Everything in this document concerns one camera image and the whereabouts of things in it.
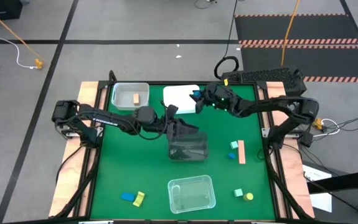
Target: transparent plastic box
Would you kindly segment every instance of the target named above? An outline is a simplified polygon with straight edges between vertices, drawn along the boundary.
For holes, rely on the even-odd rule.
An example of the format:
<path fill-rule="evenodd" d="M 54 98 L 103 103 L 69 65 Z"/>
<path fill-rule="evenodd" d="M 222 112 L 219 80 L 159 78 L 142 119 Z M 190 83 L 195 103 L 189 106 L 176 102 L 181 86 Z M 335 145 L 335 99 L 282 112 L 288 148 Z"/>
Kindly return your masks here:
<path fill-rule="evenodd" d="M 167 183 L 174 214 L 213 208 L 216 205 L 212 179 L 208 175 L 171 180 Z"/>

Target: black anti-fatigue mat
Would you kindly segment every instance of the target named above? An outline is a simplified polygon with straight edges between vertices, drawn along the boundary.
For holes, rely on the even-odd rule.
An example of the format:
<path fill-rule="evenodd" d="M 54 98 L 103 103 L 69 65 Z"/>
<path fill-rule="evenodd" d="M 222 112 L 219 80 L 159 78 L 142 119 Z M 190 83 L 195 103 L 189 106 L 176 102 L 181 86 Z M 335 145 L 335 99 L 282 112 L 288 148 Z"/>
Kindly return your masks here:
<path fill-rule="evenodd" d="M 279 67 L 281 51 L 280 45 L 243 46 L 241 53 L 244 70 Z M 285 65 L 299 68 L 304 81 L 358 82 L 358 46 L 287 46 Z"/>
<path fill-rule="evenodd" d="M 284 39 L 290 19 L 289 14 L 237 15 L 235 25 L 238 39 Z M 300 44 L 310 44 L 311 39 L 319 39 L 319 43 L 315 44 L 356 44 L 358 32 L 345 14 L 299 14 L 294 18 L 288 37 L 288 40 L 290 39 L 309 40 L 309 43 Z"/>

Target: yellow connector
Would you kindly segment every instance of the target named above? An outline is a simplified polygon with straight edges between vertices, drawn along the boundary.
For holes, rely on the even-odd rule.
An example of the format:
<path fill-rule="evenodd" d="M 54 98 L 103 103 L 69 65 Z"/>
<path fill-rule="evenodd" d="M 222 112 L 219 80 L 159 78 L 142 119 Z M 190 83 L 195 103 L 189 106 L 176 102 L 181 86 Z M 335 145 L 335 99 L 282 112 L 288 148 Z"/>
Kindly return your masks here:
<path fill-rule="evenodd" d="M 35 65 L 36 65 L 36 69 L 43 68 L 43 62 L 41 62 L 39 59 L 35 59 Z"/>
<path fill-rule="evenodd" d="M 138 192 L 138 193 L 137 193 L 136 200 L 134 200 L 134 202 L 133 202 L 133 205 L 134 205 L 134 206 L 137 206 L 137 207 L 140 207 L 141 203 L 142 203 L 143 200 L 144 200 L 144 196 L 145 196 L 144 193 Z"/>
<path fill-rule="evenodd" d="M 323 124 L 321 122 L 321 118 L 316 118 L 312 125 L 318 130 L 323 130 Z"/>

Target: wooden board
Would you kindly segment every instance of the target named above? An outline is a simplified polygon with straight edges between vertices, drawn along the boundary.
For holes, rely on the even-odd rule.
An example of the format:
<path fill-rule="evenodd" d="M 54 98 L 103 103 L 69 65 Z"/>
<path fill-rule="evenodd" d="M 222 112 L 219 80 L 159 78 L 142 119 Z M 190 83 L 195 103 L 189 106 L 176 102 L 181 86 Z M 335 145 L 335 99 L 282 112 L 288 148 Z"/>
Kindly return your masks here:
<path fill-rule="evenodd" d="M 285 95 L 284 84 L 282 82 L 267 82 L 267 93 L 269 98 Z M 275 125 L 280 125 L 288 118 L 286 114 L 280 111 L 273 111 L 272 114 Z M 295 139 L 285 139 L 284 144 L 299 150 L 298 142 Z M 303 210 L 314 217 L 308 185 L 303 177 L 303 166 L 299 152 L 291 147 L 283 146 L 280 154 L 288 190 Z M 292 214 L 294 218 L 297 218 L 295 212 L 292 212 Z"/>
<path fill-rule="evenodd" d="M 97 85 L 98 82 L 82 82 L 80 85 L 78 101 L 80 103 L 86 103 L 94 106 L 97 94 Z M 90 125 L 90 121 L 85 121 L 84 123 L 88 126 Z M 72 138 L 67 141 L 62 161 L 64 161 L 79 147 L 79 143 L 79 138 Z M 59 180 L 55 186 L 49 216 L 58 214 L 78 188 L 84 157 L 85 149 L 83 148 L 77 152 L 77 154 L 73 156 L 60 171 Z"/>
<path fill-rule="evenodd" d="M 98 82 L 82 82 L 79 91 L 78 101 L 80 103 L 86 103 L 94 106 L 96 93 L 97 93 L 97 85 Z M 269 97 L 277 97 L 277 96 L 285 95 L 285 89 L 281 82 L 268 82 L 267 87 L 268 87 Z M 263 99 L 263 92 L 259 91 L 259 95 L 260 98 Z M 100 107 L 99 107 L 100 109 L 103 108 L 104 99 L 105 99 L 105 90 L 103 90 L 101 94 Z M 273 119 L 275 124 L 281 124 L 286 118 L 287 116 L 282 112 L 279 111 L 273 112 Z M 268 120 L 267 120 L 266 113 L 263 113 L 263 120 L 265 121 L 265 126 L 268 127 Z M 296 140 L 285 139 L 284 143 L 293 146 L 295 148 L 298 148 Z M 65 147 L 63 161 L 66 157 L 71 155 L 71 153 L 74 150 L 76 150 L 78 147 L 79 147 L 78 138 L 73 138 L 71 140 L 68 140 L 67 145 Z M 63 209 L 65 204 L 70 200 L 73 193 L 75 193 L 79 183 L 84 155 L 85 155 L 85 150 L 83 149 L 80 152 L 78 152 L 75 156 L 73 156 L 71 160 L 68 163 L 66 163 L 64 168 L 61 170 L 59 181 L 57 182 L 55 188 L 52 206 L 50 208 L 50 213 L 49 213 L 50 216 L 59 213 L 59 211 L 61 211 L 61 209 Z M 93 162 L 94 152 L 92 152 L 91 155 L 92 156 L 90 156 L 88 167 L 91 167 L 91 164 Z M 272 161 L 275 161 L 274 154 L 272 154 L 271 156 L 272 156 Z M 291 192 L 291 194 L 296 199 L 296 201 L 302 206 L 305 212 L 313 217 L 314 212 L 311 206 L 308 187 L 303 177 L 303 167 L 302 167 L 302 161 L 299 156 L 299 153 L 294 151 L 294 149 L 285 146 L 281 149 L 281 160 L 283 162 L 283 169 L 285 173 L 285 180 L 288 190 Z M 283 203 L 283 196 L 280 190 L 278 189 L 278 187 L 276 187 L 276 191 L 277 191 L 280 217 L 284 218 L 285 207 Z M 85 214 L 87 198 L 88 198 L 88 188 L 83 193 L 79 215 Z"/>

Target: clear plastic container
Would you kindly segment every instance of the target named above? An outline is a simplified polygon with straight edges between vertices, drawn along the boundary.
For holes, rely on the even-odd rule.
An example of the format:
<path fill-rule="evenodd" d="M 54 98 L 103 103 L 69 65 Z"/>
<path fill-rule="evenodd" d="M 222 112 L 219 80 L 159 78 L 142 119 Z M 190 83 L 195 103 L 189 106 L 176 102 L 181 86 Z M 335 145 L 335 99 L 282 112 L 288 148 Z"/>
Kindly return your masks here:
<path fill-rule="evenodd" d="M 216 205 L 212 179 L 208 175 L 171 180 L 167 183 L 174 214 L 213 208 Z"/>
<path fill-rule="evenodd" d="M 133 96 L 139 94 L 139 105 L 133 104 Z M 112 90 L 111 103 L 118 110 L 135 110 L 140 106 L 148 106 L 148 83 L 116 83 Z"/>

